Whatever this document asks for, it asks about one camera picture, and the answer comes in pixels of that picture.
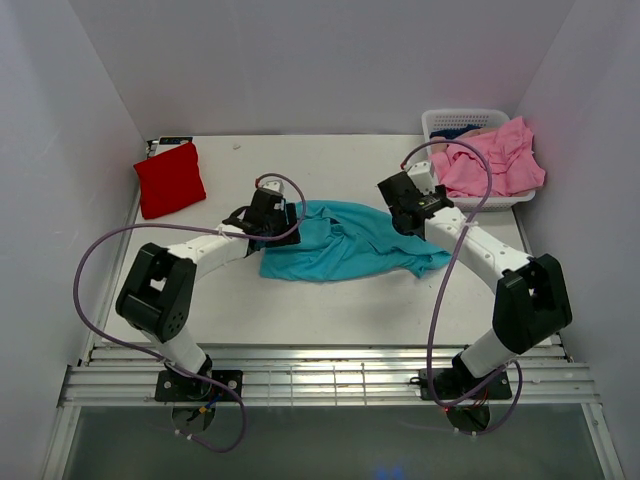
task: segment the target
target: pink towel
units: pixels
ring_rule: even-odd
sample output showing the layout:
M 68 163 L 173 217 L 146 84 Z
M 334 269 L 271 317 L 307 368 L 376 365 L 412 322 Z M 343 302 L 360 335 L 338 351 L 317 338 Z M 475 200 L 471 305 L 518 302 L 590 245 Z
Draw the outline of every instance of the pink towel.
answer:
M 493 170 L 492 197 L 510 197 L 541 187 L 545 171 L 533 158 L 533 132 L 522 117 L 508 121 L 494 132 L 463 141 L 476 147 Z M 468 149 L 449 145 L 445 152 L 434 153 L 430 160 L 440 182 L 452 197 L 482 197 L 487 189 L 487 174 L 482 162 Z

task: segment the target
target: white laundry basket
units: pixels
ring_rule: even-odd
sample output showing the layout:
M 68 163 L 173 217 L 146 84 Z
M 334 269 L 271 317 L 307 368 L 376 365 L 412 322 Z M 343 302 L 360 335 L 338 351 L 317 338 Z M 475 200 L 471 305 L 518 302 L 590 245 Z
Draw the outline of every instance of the white laundry basket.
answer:
M 455 108 L 441 110 L 427 110 L 422 114 L 422 131 L 424 138 L 429 141 L 431 132 L 443 130 L 445 128 L 464 128 L 467 125 L 478 127 L 499 127 L 509 121 L 509 116 L 500 110 L 487 110 L 482 108 Z M 431 147 L 427 147 L 427 152 L 431 154 Z M 489 197 L 482 207 L 483 211 L 507 210 L 519 202 L 528 202 L 535 196 L 535 191 L 531 191 L 519 197 Z M 480 198 L 452 198 L 453 203 L 462 211 L 470 211 L 475 207 Z

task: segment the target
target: red cloth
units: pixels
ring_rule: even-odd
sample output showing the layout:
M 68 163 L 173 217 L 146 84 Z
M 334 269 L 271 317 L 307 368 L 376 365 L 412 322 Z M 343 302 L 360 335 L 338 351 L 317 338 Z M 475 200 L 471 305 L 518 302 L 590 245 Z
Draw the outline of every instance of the red cloth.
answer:
M 133 166 L 140 178 L 140 209 L 146 219 L 177 212 L 207 198 L 198 152 L 185 143 Z

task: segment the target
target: wall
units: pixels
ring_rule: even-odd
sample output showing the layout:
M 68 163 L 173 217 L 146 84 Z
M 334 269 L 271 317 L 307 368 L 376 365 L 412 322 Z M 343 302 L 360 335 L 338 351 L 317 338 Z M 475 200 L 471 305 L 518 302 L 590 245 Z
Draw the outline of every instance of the wall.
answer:
M 39 474 L 86 338 L 76 263 L 123 223 L 144 142 L 66 0 L 0 0 L 0 86 L 0 477 L 22 480 Z M 89 312 L 112 250 L 85 277 Z
M 71 0 L 147 139 L 512 113 L 574 0 Z
M 535 130 L 546 188 L 523 210 L 536 253 L 561 259 L 574 323 L 627 478 L 640 478 L 640 5 L 576 2 L 518 113 Z

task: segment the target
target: teal shirt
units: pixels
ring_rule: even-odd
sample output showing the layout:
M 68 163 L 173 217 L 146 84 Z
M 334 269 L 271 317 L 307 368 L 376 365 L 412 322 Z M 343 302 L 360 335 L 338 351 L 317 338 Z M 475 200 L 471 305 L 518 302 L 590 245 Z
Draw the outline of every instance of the teal shirt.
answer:
M 300 215 L 300 203 L 296 210 Z M 406 268 L 421 278 L 449 259 L 440 247 L 396 232 L 388 213 L 357 203 L 311 200 L 300 243 L 265 249 L 260 275 L 326 282 Z

